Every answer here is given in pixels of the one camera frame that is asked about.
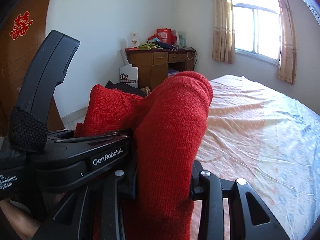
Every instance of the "cardboard box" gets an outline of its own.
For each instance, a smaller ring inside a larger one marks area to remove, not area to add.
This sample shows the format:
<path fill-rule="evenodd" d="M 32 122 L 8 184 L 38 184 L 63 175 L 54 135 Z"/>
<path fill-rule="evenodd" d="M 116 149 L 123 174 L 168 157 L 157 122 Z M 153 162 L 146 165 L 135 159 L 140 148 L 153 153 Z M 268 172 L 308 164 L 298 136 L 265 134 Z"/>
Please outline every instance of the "cardboard box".
<path fill-rule="evenodd" d="M 137 48 L 140 46 L 140 38 L 133 38 L 130 42 L 130 48 Z"/>
<path fill-rule="evenodd" d="M 127 49 L 124 49 L 124 51 L 132 51 L 132 50 L 139 50 L 139 48 L 127 48 Z"/>
<path fill-rule="evenodd" d="M 125 65 L 120 67 L 120 83 L 128 84 L 132 87 L 138 88 L 138 68 L 132 65 Z"/>

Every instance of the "beige curtain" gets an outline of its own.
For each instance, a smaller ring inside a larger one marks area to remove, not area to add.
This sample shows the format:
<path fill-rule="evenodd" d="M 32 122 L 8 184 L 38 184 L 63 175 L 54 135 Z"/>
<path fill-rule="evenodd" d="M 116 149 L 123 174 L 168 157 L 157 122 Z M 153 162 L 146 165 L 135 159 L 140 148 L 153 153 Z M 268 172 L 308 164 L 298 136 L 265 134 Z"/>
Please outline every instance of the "beige curtain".
<path fill-rule="evenodd" d="M 277 78 L 294 85 L 297 72 L 297 41 L 288 0 L 279 0 L 281 18 L 281 56 Z"/>
<path fill-rule="evenodd" d="M 213 59 L 234 64 L 234 29 L 232 0 L 214 0 Z"/>

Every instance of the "white shopping bag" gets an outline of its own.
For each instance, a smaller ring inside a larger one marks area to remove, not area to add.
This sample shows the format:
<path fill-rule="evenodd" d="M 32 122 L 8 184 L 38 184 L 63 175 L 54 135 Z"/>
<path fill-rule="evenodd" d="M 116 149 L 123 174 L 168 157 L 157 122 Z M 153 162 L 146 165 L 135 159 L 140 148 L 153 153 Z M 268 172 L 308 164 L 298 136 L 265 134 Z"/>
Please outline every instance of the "white shopping bag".
<path fill-rule="evenodd" d="M 120 67 L 120 82 L 138 88 L 138 68 L 132 65 Z"/>

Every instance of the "bed sheet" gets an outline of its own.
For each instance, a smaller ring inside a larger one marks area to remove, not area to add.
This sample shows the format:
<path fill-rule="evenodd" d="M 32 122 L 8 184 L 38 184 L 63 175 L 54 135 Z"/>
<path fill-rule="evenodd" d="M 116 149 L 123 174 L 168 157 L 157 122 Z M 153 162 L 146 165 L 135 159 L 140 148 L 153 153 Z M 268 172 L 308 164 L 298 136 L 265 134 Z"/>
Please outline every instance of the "bed sheet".
<path fill-rule="evenodd" d="M 320 116 L 297 100 L 244 77 L 210 82 L 213 101 L 196 159 L 222 179 L 245 178 L 291 240 L 320 214 Z M 201 202 L 192 215 L 196 240 Z M 225 239 L 230 239 L 225 203 Z"/>

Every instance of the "window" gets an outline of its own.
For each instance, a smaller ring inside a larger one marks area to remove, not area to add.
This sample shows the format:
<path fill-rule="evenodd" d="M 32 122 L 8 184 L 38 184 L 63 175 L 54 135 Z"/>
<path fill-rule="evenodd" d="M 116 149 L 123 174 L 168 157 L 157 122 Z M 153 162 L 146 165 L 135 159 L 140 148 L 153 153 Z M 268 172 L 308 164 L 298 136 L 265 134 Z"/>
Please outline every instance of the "window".
<path fill-rule="evenodd" d="M 279 64 L 281 50 L 278 0 L 232 0 L 236 52 Z"/>

